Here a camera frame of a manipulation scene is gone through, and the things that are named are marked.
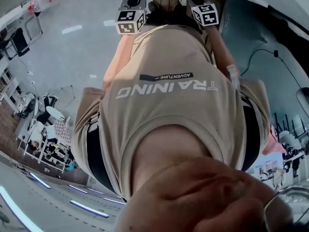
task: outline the shirt sleeve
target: shirt sleeve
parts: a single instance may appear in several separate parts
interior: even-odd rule
[[[251,99],[256,104],[260,112],[264,130],[261,143],[262,148],[264,149],[267,145],[270,132],[270,108],[265,85],[261,80],[240,80],[239,82],[241,94]]]
[[[87,168],[86,147],[82,141],[84,126],[90,121],[90,117],[99,111],[100,100],[103,98],[103,90],[99,88],[87,87],[83,90],[82,99],[77,109],[74,123],[71,152],[77,164],[85,172],[89,173]]]

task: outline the checkered cloth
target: checkered cloth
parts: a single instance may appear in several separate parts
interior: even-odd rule
[[[57,120],[54,124],[56,138],[66,145],[71,145],[72,135],[65,126],[65,122]]]

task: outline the black strap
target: black strap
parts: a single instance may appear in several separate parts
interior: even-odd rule
[[[248,170],[259,156],[260,152],[260,129],[256,119],[255,111],[249,99],[241,97],[247,104],[243,105],[243,111],[246,119],[247,143],[245,159],[242,166],[242,171]]]
[[[87,133],[87,155],[88,164],[94,177],[103,186],[115,192],[103,162],[98,128]]]

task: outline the forearm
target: forearm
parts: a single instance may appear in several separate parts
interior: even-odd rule
[[[211,41],[211,46],[218,70],[220,70],[228,79],[230,79],[230,74],[227,70],[227,67],[231,64],[234,64],[239,74],[236,62],[226,47],[217,28],[215,26],[208,26],[205,27],[205,30],[208,34],[209,40]]]
[[[106,89],[110,86],[114,77],[126,66],[131,58],[132,48],[134,40],[136,39],[137,35],[124,35],[122,36],[116,53],[112,58],[112,61],[105,72],[103,78],[103,89]]]

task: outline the white round table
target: white round table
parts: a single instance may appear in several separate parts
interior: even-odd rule
[[[60,120],[64,120],[64,116],[62,113],[60,113],[56,108],[52,107],[52,106],[47,106],[46,110],[48,111],[48,113],[53,116],[56,119],[60,119]]]

